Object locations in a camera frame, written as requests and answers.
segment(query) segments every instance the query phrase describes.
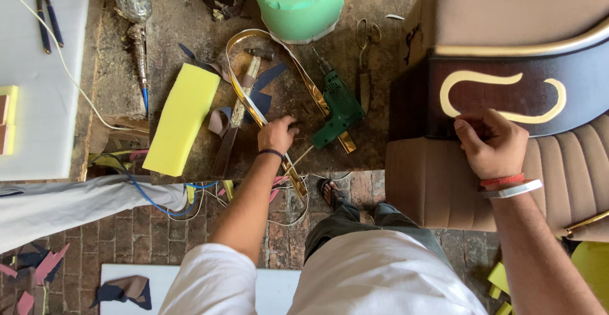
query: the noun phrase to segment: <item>red thread bracelet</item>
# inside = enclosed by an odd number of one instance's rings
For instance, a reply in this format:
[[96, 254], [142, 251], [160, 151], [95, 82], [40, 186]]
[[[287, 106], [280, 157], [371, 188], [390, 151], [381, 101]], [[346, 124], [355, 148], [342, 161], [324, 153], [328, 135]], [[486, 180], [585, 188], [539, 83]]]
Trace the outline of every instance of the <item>red thread bracelet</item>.
[[517, 181], [523, 181], [523, 180], [524, 180], [524, 174], [519, 174], [519, 175], [514, 175], [514, 176], [508, 176], [508, 177], [500, 177], [498, 179], [492, 179], [492, 180], [482, 180], [482, 181], [480, 181], [480, 186], [481, 187], [491, 187], [491, 186], [497, 186], [497, 185], [516, 183]]

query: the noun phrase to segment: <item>dark wristband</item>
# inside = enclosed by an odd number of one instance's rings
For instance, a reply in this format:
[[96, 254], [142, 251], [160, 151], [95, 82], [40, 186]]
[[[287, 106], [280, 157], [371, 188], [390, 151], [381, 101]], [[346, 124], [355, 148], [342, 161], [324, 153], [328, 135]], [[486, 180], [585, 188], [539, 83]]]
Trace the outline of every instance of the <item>dark wristband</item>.
[[263, 150], [258, 151], [258, 154], [273, 154], [273, 155], [278, 155], [279, 158], [281, 158], [281, 160], [283, 160], [283, 155], [281, 153], [279, 153], [279, 151], [276, 151], [272, 148], [265, 148]]

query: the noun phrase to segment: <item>pliers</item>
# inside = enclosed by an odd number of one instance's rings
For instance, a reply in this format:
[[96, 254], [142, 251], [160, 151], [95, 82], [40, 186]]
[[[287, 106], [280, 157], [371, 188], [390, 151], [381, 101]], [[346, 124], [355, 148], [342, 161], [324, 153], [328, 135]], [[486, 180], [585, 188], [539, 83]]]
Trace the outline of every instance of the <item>pliers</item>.
[[[57, 17], [55, 16], [53, 6], [50, 4], [50, 0], [44, 1], [46, 2], [46, 9], [49, 12], [50, 26], [53, 28], [53, 34], [55, 34], [55, 39], [57, 39], [59, 46], [63, 47], [62, 32], [59, 31], [59, 25], [57, 24]], [[36, 9], [38, 10], [38, 16], [40, 16], [40, 19], [44, 21], [44, 13], [42, 11], [42, 0], [36, 0]], [[50, 54], [49, 34], [47, 33], [43, 23], [40, 21], [38, 22], [40, 25], [40, 36], [42, 37], [42, 46], [44, 48], [44, 51], [47, 54]]]

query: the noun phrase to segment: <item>foot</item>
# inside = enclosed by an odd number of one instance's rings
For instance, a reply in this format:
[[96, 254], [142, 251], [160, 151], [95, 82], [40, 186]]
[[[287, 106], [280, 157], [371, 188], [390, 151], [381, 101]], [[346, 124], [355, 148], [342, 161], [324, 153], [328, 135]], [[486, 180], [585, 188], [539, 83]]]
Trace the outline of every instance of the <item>foot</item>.
[[[336, 186], [336, 183], [334, 183], [334, 181], [330, 181], [328, 184], [326, 184], [324, 186], [324, 200], [326, 201], [326, 203], [328, 204], [328, 206], [330, 208], [332, 208], [331, 197], [332, 197], [333, 190], [340, 191], [339, 187]], [[334, 193], [334, 196], [335, 196], [336, 200], [343, 199], [343, 197], [340, 195], [340, 193]]]

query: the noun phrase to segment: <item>hammer head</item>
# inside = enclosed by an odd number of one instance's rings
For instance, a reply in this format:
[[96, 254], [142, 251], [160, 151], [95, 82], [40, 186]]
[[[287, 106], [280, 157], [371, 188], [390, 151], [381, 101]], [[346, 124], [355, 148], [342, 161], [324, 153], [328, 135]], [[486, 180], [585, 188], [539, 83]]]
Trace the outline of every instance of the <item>hammer head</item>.
[[264, 50], [261, 49], [259, 47], [256, 47], [254, 49], [243, 49], [243, 51], [247, 52], [248, 54], [251, 54], [253, 56], [258, 56], [261, 57], [265, 60], [273, 60], [273, 57], [275, 56], [275, 53], [271, 50]]

